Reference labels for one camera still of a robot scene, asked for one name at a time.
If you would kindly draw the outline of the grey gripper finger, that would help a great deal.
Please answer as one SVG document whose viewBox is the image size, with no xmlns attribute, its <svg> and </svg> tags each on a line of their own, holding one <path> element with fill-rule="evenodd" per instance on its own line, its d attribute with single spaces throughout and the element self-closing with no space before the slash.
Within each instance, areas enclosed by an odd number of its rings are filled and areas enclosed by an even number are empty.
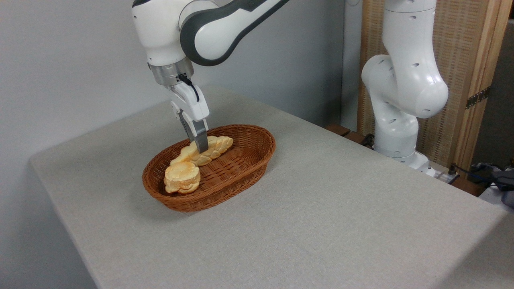
<svg viewBox="0 0 514 289">
<path fill-rule="evenodd" d="M 188 129 L 189 139 L 191 142 L 195 142 L 198 148 L 198 152 L 204 153 L 207 151 L 209 144 L 207 135 L 208 126 L 206 120 L 202 119 L 200 121 L 195 121 L 191 119 L 191 117 L 188 117 Z"/>
<path fill-rule="evenodd" d="M 183 110 L 179 111 L 179 113 L 178 113 L 179 120 L 180 120 L 180 122 L 182 124 L 182 127 L 185 130 L 185 133 L 187 134 L 187 137 L 188 137 L 189 141 L 193 142 L 193 141 L 195 141 L 194 135 L 192 134 L 190 126 L 188 125 L 187 121 L 185 120 L 185 118 L 183 116 L 183 113 L 184 113 Z"/>
</svg>

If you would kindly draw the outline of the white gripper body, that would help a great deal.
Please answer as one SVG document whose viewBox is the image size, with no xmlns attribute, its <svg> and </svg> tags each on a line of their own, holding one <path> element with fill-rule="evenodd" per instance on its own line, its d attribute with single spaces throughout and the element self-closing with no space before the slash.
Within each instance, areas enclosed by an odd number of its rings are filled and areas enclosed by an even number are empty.
<svg viewBox="0 0 514 289">
<path fill-rule="evenodd" d="M 180 82 L 176 85 L 166 85 L 169 90 L 171 103 L 178 113 L 183 110 L 191 119 L 200 121 L 209 116 L 210 111 L 201 89 L 196 85 Z"/>
</svg>

